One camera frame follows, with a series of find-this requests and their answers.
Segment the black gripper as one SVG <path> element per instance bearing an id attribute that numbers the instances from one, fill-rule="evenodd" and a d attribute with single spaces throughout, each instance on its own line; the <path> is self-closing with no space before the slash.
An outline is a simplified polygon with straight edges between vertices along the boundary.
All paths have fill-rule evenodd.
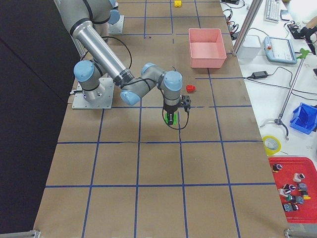
<path id="1" fill-rule="evenodd" d="M 164 121 L 166 124 L 169 124 L 169 115 L 170 115 L 170 123 L 176 124 L 176 114 L 175 112 L 178 110 L 178 105 L 168 105 L 164 104 L 163 109 L 166 111 L 164 114 Z"/>

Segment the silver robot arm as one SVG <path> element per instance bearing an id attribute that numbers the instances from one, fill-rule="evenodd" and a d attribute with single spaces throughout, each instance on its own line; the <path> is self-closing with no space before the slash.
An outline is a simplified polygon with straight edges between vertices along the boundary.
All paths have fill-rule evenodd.
<path id="1" fill-rule="evenodd" d="M 94 62 L 83 60 L 74 67 L 74 74 L 80 82 L 83 91 L 95 90 L 98 82 L 94 73 L 103 69 L 121 89 L 120 97 L 128 105 L 139 102 L 154 87 L 157 87 L 163 97 L 162 118 L 166 125 L 174 125 L 174 114 L 179 107 L 184 107 L 185 96 L 180 94 L 182 75 L 176 71 L 165 71 L 153 63 L 143 66 L 141 76 L 136 78 L 130 69 L 126 68 L 112 49 L 107 45 L 96 25 L 114 24 L 120 18 L 114 0 L 62 0 L 59 12 L 63 24 L 69 34 L 78 40 L 92 55 Z"/>
<path id="2" fill-rule="evenodd" d="M 112 9 L 110 10 L 110 17 L 108 24 L 114 25 L 120 20 L 120 13 L 118 10 L 118 2 L 116 0 L 110 0 L 112 4 Z"/>

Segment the person hand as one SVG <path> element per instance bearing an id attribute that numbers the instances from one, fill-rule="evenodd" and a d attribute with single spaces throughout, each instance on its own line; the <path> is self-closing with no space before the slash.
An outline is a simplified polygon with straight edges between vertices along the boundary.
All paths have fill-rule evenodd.
<path id="1" fill-rule="evenodd" d="M 306 28 L 314 28 L 317 26 L 317 19 L 313 18 L 306 24 Z"/>

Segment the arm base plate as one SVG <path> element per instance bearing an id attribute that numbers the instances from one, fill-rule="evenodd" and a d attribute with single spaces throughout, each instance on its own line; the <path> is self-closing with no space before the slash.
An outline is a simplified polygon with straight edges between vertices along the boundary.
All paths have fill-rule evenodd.
<path id="1" fill-rule="evenodd" d="M 120 15 L 119 20 L 116 23 L 108 21 L 108 33 L 113 35 L 122 35 L 124 25 L 124 15 Z"/>
<path id="2" fill-rule="evenodd" d="M 94 91 L 85 91 L 78 84 L 72 103 L 73 110 L 110 110 L 112 107 L 114 83 L 111 78 L 99 78 L 99 86 Z"/>

